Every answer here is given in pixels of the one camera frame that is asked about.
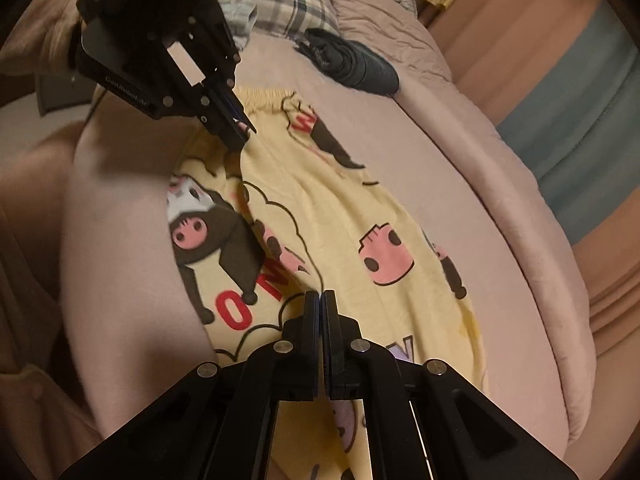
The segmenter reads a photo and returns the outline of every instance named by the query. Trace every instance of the pink comforter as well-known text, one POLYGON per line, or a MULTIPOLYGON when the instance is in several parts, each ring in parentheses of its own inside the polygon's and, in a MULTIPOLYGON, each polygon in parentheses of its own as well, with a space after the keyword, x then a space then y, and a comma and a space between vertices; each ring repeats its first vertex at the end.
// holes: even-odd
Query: pink comforter
POLYGON ((392 0, 334 0, 340 31, 393 62, 396 102, 465 177, 509 243, 545 325, 560 374, 570 438, 591 408, 595 352, 589 300, 571 247, 535 178, 450 81, 425 28, 392 0))

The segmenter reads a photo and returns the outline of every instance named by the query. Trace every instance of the rolled garment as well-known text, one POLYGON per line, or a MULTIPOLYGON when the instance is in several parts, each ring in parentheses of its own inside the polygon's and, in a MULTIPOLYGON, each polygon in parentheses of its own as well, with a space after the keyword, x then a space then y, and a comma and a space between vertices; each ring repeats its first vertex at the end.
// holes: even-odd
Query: rolled garment
POLYGON ((254 4, 239 2, 220 2, 220 8, 229 24, 236 47, 242 52, 258 19, 258 9, 254 4))
POLYGON ((400 88, 396 69, 369 47, 320 28, 308 28, 305 39, 298 42, 298 51, 341 85, 378 95, 400 88))

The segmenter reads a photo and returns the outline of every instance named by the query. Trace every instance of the white surface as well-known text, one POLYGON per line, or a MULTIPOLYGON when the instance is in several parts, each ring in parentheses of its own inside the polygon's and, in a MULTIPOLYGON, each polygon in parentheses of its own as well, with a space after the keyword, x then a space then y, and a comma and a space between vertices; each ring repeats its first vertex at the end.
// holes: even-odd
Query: white surface
POLYGON ((83 120, 89 108, 90 105, 81 105, 40 117, 36 94, 21 97, 0 108, 0 171, 65 124, 83 120))

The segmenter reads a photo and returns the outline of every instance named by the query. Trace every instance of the bed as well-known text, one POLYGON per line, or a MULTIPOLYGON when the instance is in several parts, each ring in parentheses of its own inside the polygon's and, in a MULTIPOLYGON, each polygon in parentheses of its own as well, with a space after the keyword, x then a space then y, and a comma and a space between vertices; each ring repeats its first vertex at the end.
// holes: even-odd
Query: bed
MULTIPOLYGON (((394 63, 401 78, 395 100, 343 88, 290 41, 260 34, 242 54, 238 83, 297 90, 447 247, 473 297, 490 397, 562 457, 586 423, 594 375, 588 300, 562 231, 528 170, 450 82, 417 21, 392 0, 334 5, 347 38, 394 63), (362 6, 373 18, 362 20, 362 6), (402 32, 402 44, 380 34, 378 19, 402 32)), ((164 220, 166 184, 188 132, 181 120, 153 123, 107 95, 78 145, 66 206, 63 309, 104 435, 212 358, 164 220)))

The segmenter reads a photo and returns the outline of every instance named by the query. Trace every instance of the mattress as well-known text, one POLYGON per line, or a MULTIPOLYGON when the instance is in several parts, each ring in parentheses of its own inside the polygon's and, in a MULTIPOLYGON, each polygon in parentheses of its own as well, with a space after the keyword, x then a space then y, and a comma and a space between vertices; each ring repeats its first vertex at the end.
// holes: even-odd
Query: mattress
MULTIPOLYGON (((238 83, 299 91, 447 248, 474 302, 490 397, 562 456, 567 415, 532 293, 492 218, 429 137, 392 99, 337 85, 286 40, 254 35, 238 83)), ((108 94, 78 144, 62 242, 63 311, 105 436, 213 358, 175 267, 164 210, 170 172, 195 127, 152 121, 108 94)))

